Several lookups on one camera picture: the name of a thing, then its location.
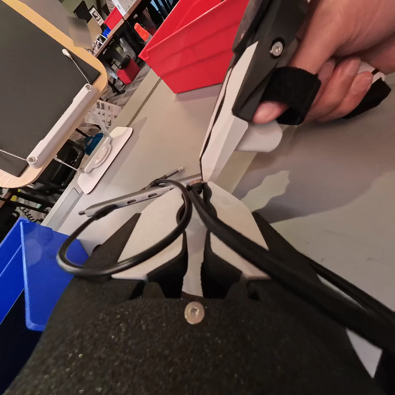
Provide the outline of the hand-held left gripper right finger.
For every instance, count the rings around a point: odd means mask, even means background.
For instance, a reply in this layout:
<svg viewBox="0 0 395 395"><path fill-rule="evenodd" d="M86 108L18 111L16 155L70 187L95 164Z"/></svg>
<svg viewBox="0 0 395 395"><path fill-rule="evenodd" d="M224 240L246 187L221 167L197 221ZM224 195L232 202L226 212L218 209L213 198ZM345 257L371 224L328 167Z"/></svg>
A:
<svg viewBox="0 0 395 395"><path fill-rule="evenodd" d="M202 196L211 214L268 249L251 211L243 202L213 182L205 184ZM206 234L203 267L209 278L219 284L270 279L209 231Z"/></svg>

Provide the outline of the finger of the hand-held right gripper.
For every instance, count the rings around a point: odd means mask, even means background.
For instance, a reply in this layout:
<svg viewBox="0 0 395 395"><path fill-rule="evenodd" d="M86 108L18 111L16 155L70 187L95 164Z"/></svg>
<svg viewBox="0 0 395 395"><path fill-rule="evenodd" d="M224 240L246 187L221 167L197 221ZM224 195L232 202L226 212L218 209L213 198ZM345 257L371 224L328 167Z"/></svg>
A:
<svg viewBox="0 0 395 395"><path fill-rule="evenodd" d="M225 79L224 79L224 81L223 81L223 83L221 85L221 89L220 89L219 95L217 97L212 116L210 118L210 122L209 122L209 126L208 126L208 129L207 129L206 135L205 135L204 143L203 143L203 146L202 146L201 151L200 151L200 161L202 160L202 157L203 157L203 154L204 154L204 152L206 150L207 144L209 143L210 134L211 134L212 128L214 126L214 123L215 123L215 121L216 121L216 119L218 117L218 114L219 114L219 112L220 112L220 110L222 108L223 101L224 101L224 96L225 96L225 93L226 93L226 87L228 85L228 81L229 81L230 75L231 75L231 69L228 69L228 71L226 73L226 76L225 76Z"/></svg>
<svg viewBox="0 0 395 395"><path fill-rule="evenodd" d="M223 105L201 160L201 177L204 183L216 180L248 128L248 121L235 116L232 108L255 50L254 43L231 68Z"/></svg>

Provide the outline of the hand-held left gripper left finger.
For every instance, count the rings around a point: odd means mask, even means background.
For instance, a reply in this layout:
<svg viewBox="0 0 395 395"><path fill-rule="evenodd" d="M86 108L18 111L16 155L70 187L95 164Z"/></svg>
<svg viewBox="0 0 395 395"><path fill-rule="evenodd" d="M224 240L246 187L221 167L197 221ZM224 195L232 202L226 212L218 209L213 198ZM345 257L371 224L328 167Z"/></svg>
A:
<svg viewBox="0 0 395 395"><path fill-rule="evenodd" d="M133 257L151 248L178 225L178 213L184 201L180 191L169 191L155 199L141 213L118 259ZM154 281L165 276L183 278L188 268L187 238L184 231L169 246L150 259L112 275L113 279Z"/></svg>

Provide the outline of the grey USB hub with cable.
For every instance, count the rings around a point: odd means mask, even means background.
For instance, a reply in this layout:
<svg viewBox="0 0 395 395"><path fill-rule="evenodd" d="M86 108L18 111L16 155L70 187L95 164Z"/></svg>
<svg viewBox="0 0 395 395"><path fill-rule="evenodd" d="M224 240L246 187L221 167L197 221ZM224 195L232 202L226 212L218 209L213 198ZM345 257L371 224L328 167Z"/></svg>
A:
<svg viewBox="0 0 395 395"><path fill-rule="evenodd" d="M170 246L180 235L184 233L185 229L190 223L193 213L193 206L188 195L188 188L193 183L200 183L201 181L202 176L200 173L185 177L181 180L170 180L169 178L155 179L147 187L137 192L88 207L86 210L80 212L80 215L86 215L88 219L65 240L57 253L57 263L59 267L69 274L88 279L108 277L113 274L118 274L127 269L136 267L146 260L152 258ZM135 256L129 257L120 263L117 263L113 267L105 269L91 269L85 266L79 266L67 258L67 251L71 244L93 222L104 218L117 209L159 198L175 188L179 189L183 199L184 210L182 212L182 216L175 229L153 246Z"/></svg>

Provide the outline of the red plastic bin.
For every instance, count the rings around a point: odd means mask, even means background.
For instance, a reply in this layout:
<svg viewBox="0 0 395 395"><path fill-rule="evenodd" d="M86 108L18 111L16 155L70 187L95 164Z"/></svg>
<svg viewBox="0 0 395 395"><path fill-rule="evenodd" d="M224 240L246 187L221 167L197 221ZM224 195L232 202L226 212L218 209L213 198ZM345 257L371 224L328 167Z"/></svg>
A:
<svg viewBox="0 0 395 395"><path fill-rule="evenodd" d="M222 83L248 2L178 1L139 57L175 94Z"/></svg>

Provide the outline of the blue plastic bin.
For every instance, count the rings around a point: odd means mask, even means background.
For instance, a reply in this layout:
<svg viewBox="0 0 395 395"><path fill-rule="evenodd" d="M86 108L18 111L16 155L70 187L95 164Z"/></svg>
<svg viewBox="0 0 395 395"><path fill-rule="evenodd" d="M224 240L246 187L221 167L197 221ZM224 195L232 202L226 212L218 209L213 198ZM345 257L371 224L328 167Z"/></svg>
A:
<svg viewBox="0 0 395 395"><path fill-rule="evenodd" d="M19 218L0 246L0 322L24 292L25 323L44 331L52 311L73 276L57 264L67 235Z"/></svg>

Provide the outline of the grey desk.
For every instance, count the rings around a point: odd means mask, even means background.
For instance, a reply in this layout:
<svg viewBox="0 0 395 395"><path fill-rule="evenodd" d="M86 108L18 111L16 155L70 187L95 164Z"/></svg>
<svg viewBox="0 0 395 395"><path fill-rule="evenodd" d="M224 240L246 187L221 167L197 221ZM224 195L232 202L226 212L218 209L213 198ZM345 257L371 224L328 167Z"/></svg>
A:
<svg viewBox="0 0 395 395"><path fill-rule="evenodd" d="M198 155L220 86L174 94L154 72L124 107L120 124L136 132L91 194L66 193L47 224L70 234L77 211L134 191L172 165L198 169ZM394 90L353 120L289 127L271 153L236 152L218 179L257 210L298 251L394 308ZM210 301L208 323L181 323L181 310L130 300L143 323L104 315L88 324L86 340L105 330L110 344L92 347L93 389L115 394L120 373L141 389L126 393L362 394L380 351L353 333L337 341L329 323L317 335L310 316L282 320L274 302ZM279 323L269 321L281 319Z"/></svg>

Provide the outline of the person's right hand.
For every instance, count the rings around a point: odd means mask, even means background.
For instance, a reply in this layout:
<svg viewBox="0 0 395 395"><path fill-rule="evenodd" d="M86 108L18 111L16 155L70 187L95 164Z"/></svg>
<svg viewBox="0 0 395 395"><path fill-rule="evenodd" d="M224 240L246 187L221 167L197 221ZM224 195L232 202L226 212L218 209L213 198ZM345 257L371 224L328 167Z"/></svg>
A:
<svg viewBox="0 0 395 395"><path fill-rule="evenodd" d="M299 46L288 66L317 75L321 87L304 122L327 122L351 113L371 85L365 62L394 73L393 0L311 1L299 31Z"/></svg>

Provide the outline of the small red storage bin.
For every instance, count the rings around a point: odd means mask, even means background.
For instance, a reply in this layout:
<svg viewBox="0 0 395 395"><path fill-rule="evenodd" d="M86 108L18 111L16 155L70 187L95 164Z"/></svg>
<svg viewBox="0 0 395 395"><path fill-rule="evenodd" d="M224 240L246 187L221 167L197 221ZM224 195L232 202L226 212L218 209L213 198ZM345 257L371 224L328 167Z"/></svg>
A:
<svg viewBox="0 0 395 395"><path fill-rule="evenodd" d="M140 67L133 59L126 57L116 74L124 85L129 85L135 80L140 70Z"/></svg>
<svg viewBox="0 0 395 395"><path fill-rule="evenodd" d="M114 7L113 10L110 12L109 16L104 20L104 24L110 30L113 30L120 22L123 22L122 14L116 7Z"/></svg>

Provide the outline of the teal plastic object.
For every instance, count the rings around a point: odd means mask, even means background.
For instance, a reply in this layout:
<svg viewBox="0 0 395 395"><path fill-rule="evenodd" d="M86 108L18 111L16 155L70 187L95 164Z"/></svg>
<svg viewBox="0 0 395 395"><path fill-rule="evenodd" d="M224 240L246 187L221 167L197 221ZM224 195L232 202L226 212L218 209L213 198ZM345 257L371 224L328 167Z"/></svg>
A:
<svg viewBox="0 0 395 395"><path fill-rule="evenodd" d="M94 136L85 137L84 145L85 145L85 154L90 156L98 143L101 141L103 137L103 133L97 133Z"/></svg>

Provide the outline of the printed paper sheet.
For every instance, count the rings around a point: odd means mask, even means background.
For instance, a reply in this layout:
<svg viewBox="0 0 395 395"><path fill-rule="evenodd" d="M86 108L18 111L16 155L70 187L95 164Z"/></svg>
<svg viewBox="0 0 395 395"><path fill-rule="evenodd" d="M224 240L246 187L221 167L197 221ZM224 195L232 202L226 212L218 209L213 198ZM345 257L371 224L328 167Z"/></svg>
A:
<svg viewBox="0 0 395 395"><path fill-rule="evenodd" d="M96 114L105 124L105 126L109 128L110 126L112 126L113 122L118 117L121 110L121 106L111 104L106 101L97 100L90 109L89 113L86 115L85 122L98 125L96 118L93 116L94 114Z"/></svg>

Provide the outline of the black office chair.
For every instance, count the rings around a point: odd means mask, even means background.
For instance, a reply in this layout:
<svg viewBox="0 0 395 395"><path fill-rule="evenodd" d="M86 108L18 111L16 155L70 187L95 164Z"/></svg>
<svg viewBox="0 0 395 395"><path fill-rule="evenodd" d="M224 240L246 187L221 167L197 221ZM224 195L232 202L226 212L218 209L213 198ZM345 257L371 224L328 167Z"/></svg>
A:
<svg viewBox="0 0 395 395"><path fill-rule="evenodd" d="M70 184L79 168L85 151L82 145L67 140L53 159L33 184L33 190L40 195L62 194Z"/></svg>

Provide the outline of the orange traffic cone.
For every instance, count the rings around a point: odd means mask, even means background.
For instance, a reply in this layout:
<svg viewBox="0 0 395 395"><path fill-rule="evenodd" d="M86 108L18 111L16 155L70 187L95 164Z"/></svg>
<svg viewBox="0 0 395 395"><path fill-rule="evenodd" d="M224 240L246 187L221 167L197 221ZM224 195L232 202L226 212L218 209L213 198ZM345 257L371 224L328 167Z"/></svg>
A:
<svg viewBox="0 0 395 395"><path fill-rule="evenodd" d="M134 29L135 29L136 33L141 37L141 39L145 43L148 43L151 40L152 35L149 33L149 31L147 31L144 27L142 27L138 22L135 23Z"/></svg>

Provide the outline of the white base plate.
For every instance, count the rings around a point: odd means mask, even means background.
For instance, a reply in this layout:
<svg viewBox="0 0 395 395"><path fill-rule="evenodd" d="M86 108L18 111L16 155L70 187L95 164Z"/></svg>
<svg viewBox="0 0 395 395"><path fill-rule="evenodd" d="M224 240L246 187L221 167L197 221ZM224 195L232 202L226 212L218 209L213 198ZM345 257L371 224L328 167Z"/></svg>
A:
<svg viewBox="0 0 395 395"><path fill-rule="evenodd" d="M111 167L133 133L129 127L116 127L96 150L83 168L77 184L84 194L90 194Z"/></svg>

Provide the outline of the white mounting bracket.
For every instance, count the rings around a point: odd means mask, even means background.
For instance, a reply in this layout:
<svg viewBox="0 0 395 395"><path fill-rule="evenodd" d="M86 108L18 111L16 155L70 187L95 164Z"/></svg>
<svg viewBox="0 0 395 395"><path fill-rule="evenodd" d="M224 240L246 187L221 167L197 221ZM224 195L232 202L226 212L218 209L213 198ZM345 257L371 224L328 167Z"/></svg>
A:
<svg viewBox="0 0 395 395"><path fill-rule="evenodd" d="M27 156L29 167L42 168L48 160L55 157L59 147L64 144L64 140L69 138L75 126L78 126L89 112L96 101L97 94L98 90L92 84L86 83L82 87L63 115Z"/></svg>

